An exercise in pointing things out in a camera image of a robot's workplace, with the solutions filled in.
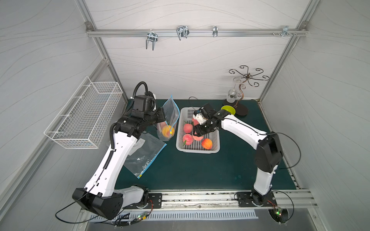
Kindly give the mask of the orange red peach front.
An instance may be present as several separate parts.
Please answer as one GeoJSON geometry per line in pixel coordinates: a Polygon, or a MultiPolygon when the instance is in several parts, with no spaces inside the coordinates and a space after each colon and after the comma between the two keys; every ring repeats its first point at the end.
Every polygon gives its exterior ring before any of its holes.
{"type": "Polygon", "coordinates": [[[205,150],[211,150],[212,147],[213,147],[213,142],[212,140],[208,139],[208,138],[205,138],[202,140],[201,142],[201,146],[205,149],[205,150]]]}

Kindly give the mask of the orange yellow peach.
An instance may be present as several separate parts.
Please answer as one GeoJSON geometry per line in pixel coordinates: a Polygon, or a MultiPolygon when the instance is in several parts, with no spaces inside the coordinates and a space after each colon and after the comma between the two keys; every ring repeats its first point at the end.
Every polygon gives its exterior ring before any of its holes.
{"type": "Polygon", "coordinates": [[[175,134],[175,129],[174,127],[170,126],[170,125],[165,125],[163,128],[162,128],[162,131],[161,131],[162,135],[165,137],[165,138],[171,138],[174,136],[175,134]]]}

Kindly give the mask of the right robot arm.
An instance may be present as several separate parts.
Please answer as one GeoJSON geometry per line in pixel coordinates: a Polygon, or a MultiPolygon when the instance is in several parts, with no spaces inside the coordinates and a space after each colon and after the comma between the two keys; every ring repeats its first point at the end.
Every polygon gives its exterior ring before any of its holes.
{"type": "Polygon", "coordinates": [[[193,119],[197,121],[194,128],[197,136],[223,129],[238,136],[256,151],[257,173],[250,198],[255,206],[261,207],[270,193],[273,175],[283,157],[278,134],[260,131],[225,109],[215,111],[210,104],[195,110],[193,119]]]}

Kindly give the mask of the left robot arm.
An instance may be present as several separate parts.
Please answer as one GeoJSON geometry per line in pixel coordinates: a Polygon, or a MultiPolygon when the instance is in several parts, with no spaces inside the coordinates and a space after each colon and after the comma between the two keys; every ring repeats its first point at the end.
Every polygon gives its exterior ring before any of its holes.
{"type": "Polygon", "coordinates": [[[157,107],[155,95],[147,92],[133,99],[128,115],[123,115],[109,129],[110,146],[98,169],[83,188],[77,188],[72,198],[83,209],[104,217],[115,218],[130,205],[145,207],[149,192],[143,186],[124,188],[115,192],[119,173],[134,145],[147,127],[165,121],[164,110],[157,107]]]}

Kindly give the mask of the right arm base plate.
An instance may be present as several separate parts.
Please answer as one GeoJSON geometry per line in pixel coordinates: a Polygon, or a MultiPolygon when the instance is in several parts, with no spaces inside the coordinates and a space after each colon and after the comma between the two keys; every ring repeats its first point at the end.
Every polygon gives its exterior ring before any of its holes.
{"type": "Polygon", "coordinates": [[[234,199],[238,202],[241,208],[249,207],[276,207],[278,204],[275,201],[273,193],[269,192],[266,195],[260,195],[258,192],[236,192],[234,199]]]}

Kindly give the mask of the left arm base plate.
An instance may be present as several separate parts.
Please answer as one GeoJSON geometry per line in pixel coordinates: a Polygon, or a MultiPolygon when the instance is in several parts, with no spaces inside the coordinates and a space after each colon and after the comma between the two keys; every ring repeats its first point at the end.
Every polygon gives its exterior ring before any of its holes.
{"type": "Polygon", "coordinates": [[[162,207],[162,193],[144,193],[139,203],[127,206],[127,209],[159,209],[162,207]]]}

